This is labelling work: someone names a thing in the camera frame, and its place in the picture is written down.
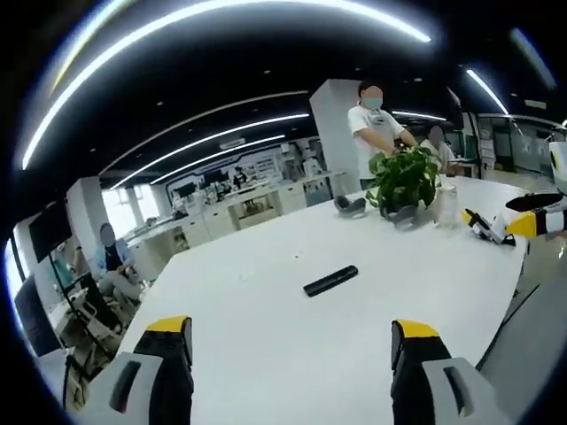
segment green leaves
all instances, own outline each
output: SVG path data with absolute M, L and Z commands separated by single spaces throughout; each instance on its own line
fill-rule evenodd
M 372 187 L 378 189 L 368 190 L 366 198 L 374 207 L 397 211 L 420 200 L 429 206 L 435 198 L 439 167 L 426 148 L 395 151 L 391 157 L 379 153 L 370 159 L 369 170 L 376 176 Z
M 369 170 L 372 174 L 376 175 L 379 174 L 381 169 L 384 168 L 383 162 L 386 159 L 386 156 L 383 152 L 378 153 L 371 159 L 369 159 Z

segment white t-shirt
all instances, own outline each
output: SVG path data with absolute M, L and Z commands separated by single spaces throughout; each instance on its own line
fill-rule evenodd
M 449 161 L 455 160 L 453 151 L 451 151 L 451 148 L 449 148 L 445 142 L 440 142 L 439 148 L 435 148 L 429 139 L 425 139 L 421 142 L 420 146 L 429 149 L 433 155 L 437 155 L 439 157 L 440 160 L 434 158 L 433 161 L 439 166 L 439 171 L 441 173 L 444 173 L 447 170 Z
M 364 128 L 375 131 L 381 135 L 393 147 L 393 141 L 404 131 L 404 127 L 400 125 L 396 119 L 386 111 L 367 109 L 357 104 L 348 111 L 348 126 L 351 128 L 351 134 Z M 358 170 L 360 178 L 367 180 L 374 178 L 369 170 L 369 160 L 381 152 L 376 146 L 368 144 L 359 136 L 354 137 L 354 145 L 358 156 Z

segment white table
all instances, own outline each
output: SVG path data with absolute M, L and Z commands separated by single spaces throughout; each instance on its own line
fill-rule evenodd
M 519 188 L 462 177 L 460 207 L 491 219 Z M 422 321 L 473 365 L 501 324 L 524 259 L 464 224 L 396 230 L 370 208 L 345 220 L 332 203 L 176 255 L 124 336 L 193 319 L 191 423 L 392 423 L 391 322 Z M 303 286 L 342 267 L 357 277 L 313 298 Z

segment window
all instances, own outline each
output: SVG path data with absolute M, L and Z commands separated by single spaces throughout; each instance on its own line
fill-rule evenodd
M 136 192 L 138 204 L 140 205 L 140 211 L 142 212 L 142 217 L 144 217 L 144 220 L 148 220 L 150 217 L 158 217 L 158 204 L 153 197 L 150 185 L 145 184 L 143 186 L 135 186 L 134 191 Z
M 18 266 L 16 266 L 16 259 L 12 251 L 12 243 L 8 241 L 4 250 L 4 264 L 6 265 L 6 278 L 8 281 L 8 290 L 10 291 L 10 298 L 13 300 L 19 292 L 22 285 L 21 277 L 19 276 Z
M 26 261 L 24 261 L 21 256 L 22 250 L 20 249 L 16 228 L 13 230 L 13 234 L 16 240 L 16 250 L 18 250 L 19 254 L 19 262 L 21 263 L 24 275 L 27 277 L 29 275 L 29 270 L 27 269 Z M 8 240 L 8 243 L 6 244 L 4 249 L 4 264 L 6 269 L 6 280 L 8 281 L 8 292 L 10 294 L 10 302 L 12 305 L 14 317 L 16 318 L 16 324 L 18 325 L 22 335 L 25 335 L 21 321 L 19 320 L 18 312 L 16 311 L 16 305 L 14 304 L 14 300 L 22 287 L 23 281 L 21 280 L 21 276 L 19 275 L 18 266 L 16 265 L 16 259 L 14 258 L 14 252 L 12 250 L 12 243 L 10 242 L 10 240 Z
M 123 237 L 136 227 L 136 218 L 128 201 L 126 190 L 103 190 L 103 201 L 116 237 Z

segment floor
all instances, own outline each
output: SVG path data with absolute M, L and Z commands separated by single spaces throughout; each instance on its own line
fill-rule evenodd
M 531 192 L 552 190 L 538 174 L 487 173 L 487 180 Z M 512 423 L 520 421 L 549 378 L 567 335 L 567 282 L 562 266 L 567 239 L 530 242 L 517 293 L 495 338 L 481 374 L 496 389 L 500 408 Z

